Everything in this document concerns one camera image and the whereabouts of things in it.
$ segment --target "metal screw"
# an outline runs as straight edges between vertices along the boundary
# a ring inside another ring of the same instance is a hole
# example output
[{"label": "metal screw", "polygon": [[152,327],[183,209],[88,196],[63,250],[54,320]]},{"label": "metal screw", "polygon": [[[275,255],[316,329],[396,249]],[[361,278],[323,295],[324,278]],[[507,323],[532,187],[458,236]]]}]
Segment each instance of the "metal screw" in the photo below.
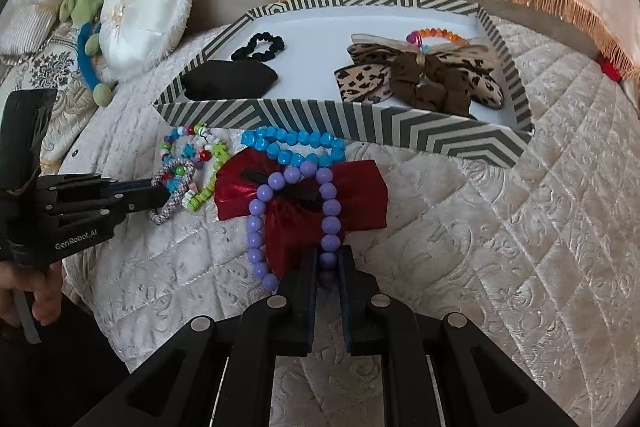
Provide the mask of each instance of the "metal screw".
[{"label": "metal screw", "polygon": [[376,308],[386,308],[391,304],[391,299],[389,295],[384,295],[383,293],[376,293],[371,298],[371,304],[373,304]]},{"label": "metal screw", "polygon": [[207,331],[210,325],[211,321],[207,317],[196,317],[191,321],[193,331]]},{"label": "metal screw", "polygon": [[267,306],[269,308],[284,308],[287,305],[287,298],[283,295],[272,295],[267,299]]},{"label": "metal screw", "polygon": [[466,326],[466,317],[462,313],[450,313],[447,315],[447,322],[454,328],[464,328]]}]

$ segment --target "red object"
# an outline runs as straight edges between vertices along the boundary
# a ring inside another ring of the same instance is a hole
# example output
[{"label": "red object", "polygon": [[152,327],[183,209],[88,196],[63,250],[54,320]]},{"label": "red object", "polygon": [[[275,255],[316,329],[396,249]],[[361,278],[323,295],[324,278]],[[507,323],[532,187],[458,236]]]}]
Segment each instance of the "red object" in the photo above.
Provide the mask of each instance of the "red object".
[{"label": "red object", "polygon": [[[247,147],[227,161],[216,175],[214,201],[221,221],[248,216],[249,202],[255,198],[257,185],[240,177],[245,170],[269,175],[284,170],[264,153]],[[351,230],[373,230],[386,227],[386,184],[373,160],[338,163],[331,167],[338,201],[342,206],[338,234]],[[301,188],[318,190],[318,182],[307,178]],[[300,268],[305,248],[319,245],[324,233],[322,211],[314,212],[286,198],[276,196],[267,203],[265,215],[266,256],[271,270],[281,278]]]},{"label": "red object", "polygon": [[598,58],[596,58],[596,62],[600,66],[602,73],[606,74],[614,82],[619,82],[622,79],[622,75],[620,74],[620,72],[603,54],[598,55]]}]

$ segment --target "stuffed toy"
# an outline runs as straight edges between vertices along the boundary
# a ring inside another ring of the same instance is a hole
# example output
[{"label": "stuffed toy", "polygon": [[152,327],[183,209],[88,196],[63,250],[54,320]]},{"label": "stuffed toy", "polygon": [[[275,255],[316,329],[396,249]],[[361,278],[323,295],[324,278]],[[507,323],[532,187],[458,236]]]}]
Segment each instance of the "stuffed toy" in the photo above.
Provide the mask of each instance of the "stuffed toy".
[{"label": "stuffed toy", "polygon": [[60,22],[71,19],[72,26],[78,28],[78,68],[84,80],[94,93],[94,101],[100,107],[109,105],[113,94],[106,84],[101,84],[91,64],[93,55],[100,51],[98,32],[100,25],[92,31],[92,21],[98,15],[104,0],[64,0],[60,5]]}]

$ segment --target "white satin pillow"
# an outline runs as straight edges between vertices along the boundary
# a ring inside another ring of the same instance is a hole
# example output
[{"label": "white satin pillow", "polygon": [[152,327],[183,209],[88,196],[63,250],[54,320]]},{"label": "white satin pillow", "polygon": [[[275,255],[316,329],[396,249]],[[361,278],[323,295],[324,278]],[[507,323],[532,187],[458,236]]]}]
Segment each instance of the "white satin pillow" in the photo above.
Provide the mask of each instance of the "white satin pillow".
[{"label": "white satin pillow", "polygon": [[178,45],[191,0],[104,0],[100,48],[121,79],[155,66]]}]

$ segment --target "white quilt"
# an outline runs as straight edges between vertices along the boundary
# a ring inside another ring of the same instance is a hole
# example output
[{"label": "white quilt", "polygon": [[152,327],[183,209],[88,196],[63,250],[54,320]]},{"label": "white quilt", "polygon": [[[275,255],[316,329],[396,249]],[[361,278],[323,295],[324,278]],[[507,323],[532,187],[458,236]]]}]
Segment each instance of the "white quilt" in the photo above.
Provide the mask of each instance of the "white quilt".
[{"label": "white quilt", "polygon": [[[352,143],[388,185],[388,227],[348,235],[358,268],[415,311],[461,311],[580,426],[612,427],[640,387],[640,123],[597,65],[496,20],[536,134],[510,170]],[[61,172],[148,177],[167,130],[150,106],[215,31],[122,84]],[[232,138],[238,151],[238,133]],[[265,295],[243,256],[244,218],[209,202],[156,227],[131,214],[66,260],[71,283],[134,369],[191,317],[240,314]],[[378,360],[344,351],[337,294],[320,291],[314,352],[276,368],[273,426],[382,426]]]}]

